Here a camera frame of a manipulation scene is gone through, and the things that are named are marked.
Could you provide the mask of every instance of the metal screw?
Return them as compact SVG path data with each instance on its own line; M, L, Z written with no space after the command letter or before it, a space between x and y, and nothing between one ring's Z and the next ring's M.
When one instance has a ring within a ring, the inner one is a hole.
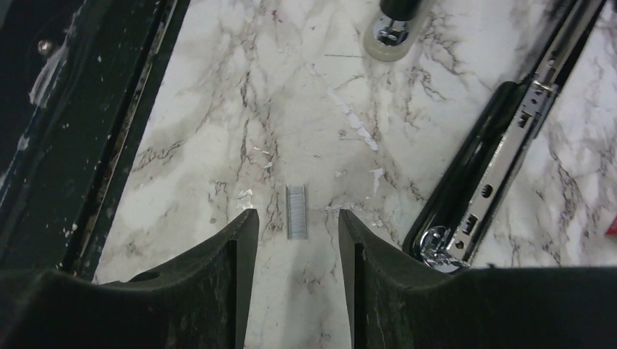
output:
M382 16L373 24L373 37L386 46L399 46L409 35L409 24Z
M425 265L442 273L453 273L460 268L469 267L469 264L452 257L443 248L445 241L442 239L448 231L444 226L431 227L419 236L420 240L415 247Z
M48 55L52 51L53 47L54 47L54 44L52 44L51 41L41 40L39 41L39 44L37 45L36 48L41 55Z

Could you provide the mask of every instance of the slot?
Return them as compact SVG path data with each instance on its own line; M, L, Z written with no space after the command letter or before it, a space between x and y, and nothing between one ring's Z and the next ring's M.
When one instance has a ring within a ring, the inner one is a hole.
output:
M474 230L474 227L476 226L477 222L478 222L478 217L470 214L469 217L467 218L467 221L465 222L465 225L463 226L463 233L465 233L465 235L469 235L471 231Z
M490 184L485 185L482 188L482 197L483 198L490 198L490 194L493 193L493 186Z
M521 129L524 129L525 125L527 124L527 121L529 121L529 115L523 113L519 118L519 127Z

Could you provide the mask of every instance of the metal rivet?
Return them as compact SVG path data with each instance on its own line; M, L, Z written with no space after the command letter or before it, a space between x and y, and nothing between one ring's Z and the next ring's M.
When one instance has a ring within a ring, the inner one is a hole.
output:
M54 44L51 41L41 40L39 41L39 44L37 45L36 49L39 51L41 55L48 55L52 51L53 47L54 47Z
M407 40L409 30L409 23L383 16L373 24L373 38L386 46L399 46Z

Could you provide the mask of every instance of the red object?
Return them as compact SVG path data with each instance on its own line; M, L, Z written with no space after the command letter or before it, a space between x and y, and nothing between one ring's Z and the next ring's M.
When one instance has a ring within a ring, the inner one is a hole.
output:
M610 227L608 227L608 230L606 230L606 235L617 235L617 217L615 217L613 223L611 223Z

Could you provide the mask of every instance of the marble countertop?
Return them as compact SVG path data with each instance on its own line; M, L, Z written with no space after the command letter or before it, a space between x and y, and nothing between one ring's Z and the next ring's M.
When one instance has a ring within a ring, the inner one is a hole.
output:
M259 213L246 348L350 348L338 210L399 246L548 1L438 1L410 53L361 35L377 1L193 0L95 282L126 281ZM475 265L615 265L617 16L602 13ZM304 184L308 240L287 240Z

